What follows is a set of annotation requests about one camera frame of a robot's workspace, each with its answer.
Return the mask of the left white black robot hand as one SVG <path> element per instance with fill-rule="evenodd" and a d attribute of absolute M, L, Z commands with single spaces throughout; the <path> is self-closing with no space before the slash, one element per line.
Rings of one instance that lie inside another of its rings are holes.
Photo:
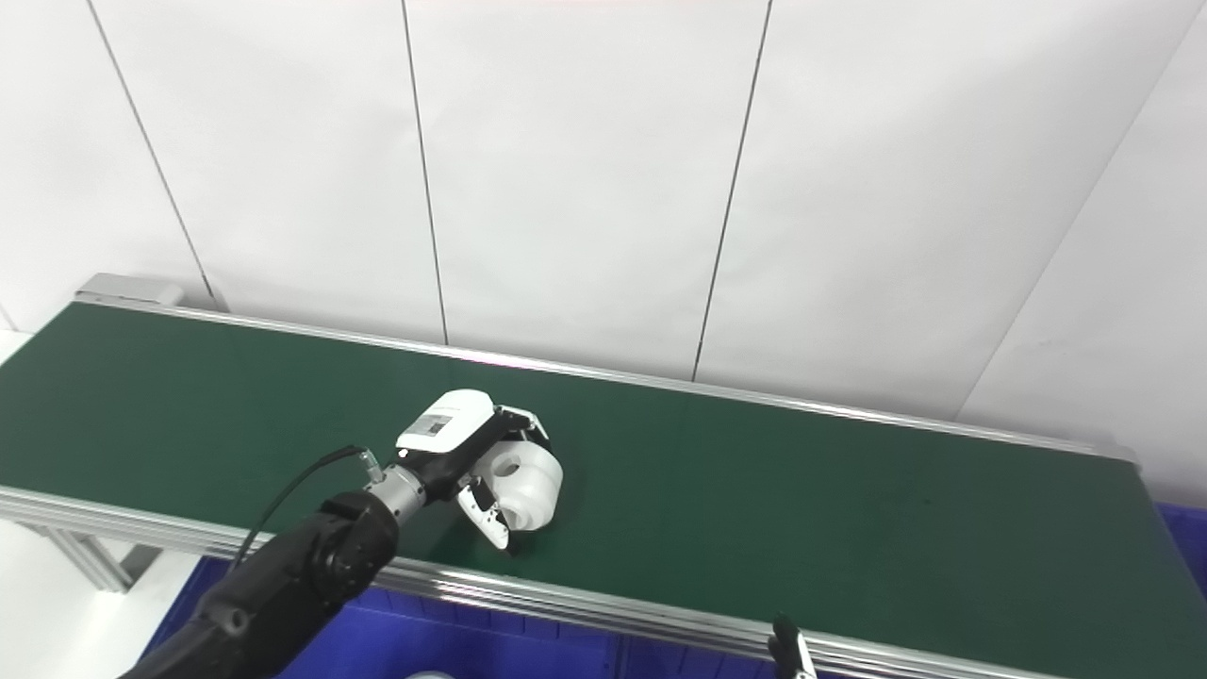
<path fill-rule="evenodd" d="M 533 412 L 497 405 L 480 390 L 451 390 L 422 411 L 395 443 L 387 472 L 404 478 L 418 505 L 454 502 L 500 551 L 513 535 L 552 523 L 564 472 Z"/>

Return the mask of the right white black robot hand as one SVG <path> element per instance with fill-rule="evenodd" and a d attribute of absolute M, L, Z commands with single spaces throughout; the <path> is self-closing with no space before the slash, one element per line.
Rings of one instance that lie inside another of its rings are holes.
<path fill-rule="evenodd" d="M 812 657 L 801 628 L 791 617 L 780 613 L 772 619 L 772 633 L 768 636 L 766 646 L 775 665 L 772 675 L 779 679 L 816 679 Z"/>

